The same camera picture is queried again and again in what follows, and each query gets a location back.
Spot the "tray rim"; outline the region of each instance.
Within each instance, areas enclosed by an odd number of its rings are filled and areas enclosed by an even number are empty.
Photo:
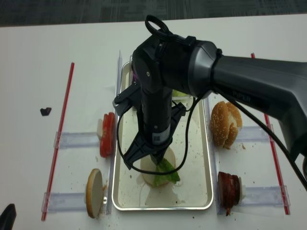
[[[117,94],[119,94],[121,92],[121,82],[123,79],[123,73],[125,71],[130,71],[130,62],[127,62],[123,65],[122,69],[121,69],[121,75],[120,75],[120,79],[117,79],[117,83],[120,84],[120,87],[118,87],[119,92],[117,92]],[[213,180],[212,180],[212,167],[211,167],[211,158],[210,158],[210,148],[209,148],[209,139],[208,139],[208,131],[207,131],[207,126],[206,126],[206,111],[205,111],[205,103],[204,100],[201,101],[202,102],[202,108],[203,108],[203,118],[204,118],[204,131],[205,131],[205,136],[206,136],[206,143],[207,143],[207,155],[208,155],[208,165],[209,165],[209,174],[210,174],[210,185],[211,185],[211,200],[209,201],[209,203],[206,206],[203,207],[120,207],[116,204],[116,201],[114,200],[114,184],[115,184],[115,176],[113,176],[113,180],[112,180],[112,203],[115,206],[116,209],[120,210],[120,211],[156,211],[156,210],[205,210],[208,209],[212,203],[213,203],[213,199],[214,199],[214,189],[213,189]],[[116,158],[118,156],[118,149],[117,149],[117,144],[118,141],[116,140],[116,151],[115,151],[115,156],[114,156],[114,168],[113,168],[113,175],[115,175],[115,170],[116,170]]]

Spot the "metal tray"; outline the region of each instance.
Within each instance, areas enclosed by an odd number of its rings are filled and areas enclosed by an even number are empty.
[[[122,68],[121,91],[130,84],[130,63]],[[190,104],[192,99],[182,101]],[[185,129],[188,115],[181,118],[170,145],[176,156],[176,164],[183,159]],[[130,109],[119,127],[120,144],[125,152],[138,131],[136,112]],[[208,150],[207,130],[204,120],[204,104],[195,107],[189,126],[189,149],[185,165],[178,171],[181,181],[159,188],[147,185],[142,175],[128,170],[118,149],[115,155],[112,201],[119,210],[178,210],[207,209],[213,202],[213,183]]]

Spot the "hamburger bun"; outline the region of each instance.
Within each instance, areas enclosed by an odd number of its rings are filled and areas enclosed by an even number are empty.
[[[99,169],[93,169],[88,177],[86,186],[86,210],[91,218],[99,214],[102,203],[102,175]]]
[[[242,117],[237,107],[221,101],[212,110],[210,125],[214,144],[230,148],[242,127]]]
[[[172,149],[170,147],[167,148],[165,154],[164,154],[164,158],[175,168],[176,167],[176,158],[175,158],[175,154],[172,151]],[[143,157],[141,159],[141,169],[142,170],[146,170],[146,171],[152,171],[155,172],[156,170],[156,165],[155,163],[152,161],[150,155]],[[156,177],[155,175],[150,175],[150,174],[146,174],[146,173],[142,173],[142,177],[144,179],[144,181],[149,184],[149,185],[153,185],[154,184],[154,178]]]

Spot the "red stick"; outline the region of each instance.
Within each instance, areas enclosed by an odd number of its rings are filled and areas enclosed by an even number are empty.
[[[73,74],[74,66],[75,66],[75,63],[72,62],[71,63],[71,70],[69,72],[69,77],[68,77],[68,83],[67,83],[67,88],[66,88],[66,93],[65,93],[64,104],[63,104],[63,108],[62,108],[61,120],[60,120],[60,123],[59,123],[58,135],[61,134],[63,124],[64,124],[64,117],[65,117],[65,112],[66,112],[66,106],[67,106],[69,91],[71,89],[71,80],[72,80],[72,74]],[[43,214],[42,214],[42,219],[41,219],[42,221],[45,221],[46,216],[47,216],[48,200],[49,200],[49,197],[50,197],[51,186],[52,186],[52,181],[53,181],[53,174],[54,174],[54,170],[55,170],[56,162],[57,162],[57,157],[58,157],[58,150],[59,150],[58,148],[54,148],[53,159],[52,159],[51,170],[50,170],[49,181],[48,181],[48,187],[47,187],[46,206],[45,206],[46,211],[43,212]]]
[[[251,54],[251,58],[256,58],[254,53]],[[267,114],[264,114],[264,119],[265,119],[265,123],[266,123],[267,127],[271,128],[270,119],[269,119],[269,116]],[[278,183],[279,183],[279,186],[283,187],[284,186],[283,177],[282,177],[282,172],[280,171],[280,166],[279,166],[278,157],[277,157],[276,148],[275,148],[275,142],[272,140],[271,137],[270,137],[270,144],[271,144],[275,168],[276,168],[276,172],[277,172]],[[286,196],[285,196],[284,190],[282,189],[281,192],[282,192],[282,196],[283,196],[283,203],[286,204],[287,201],[286,201]],[[290,214],[289,206],[284,206],[284,212],[285,212],[286,215]]]

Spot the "bottom bun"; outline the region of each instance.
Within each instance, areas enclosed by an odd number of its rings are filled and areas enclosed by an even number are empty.
[[[175,168],[176,167],[176,158],[175,158],[175,154],[172,151],[172,149],[170,147],[167,148],[165,154],[164,154],[164,158]],[[151,171],[151,172],[155,172],[156,170],[156,165],[154,164],[154,162],[152,161],[150,155],[143,157],[141,159],[141,170],[146,170],[146,171]],[[154,178],[155,175],[150,175],[150,174],[146,174],[146,173],[142,173],[142,177],[144,179],[144,181],[149,184],[149,185],[153,185],[154,184]]]

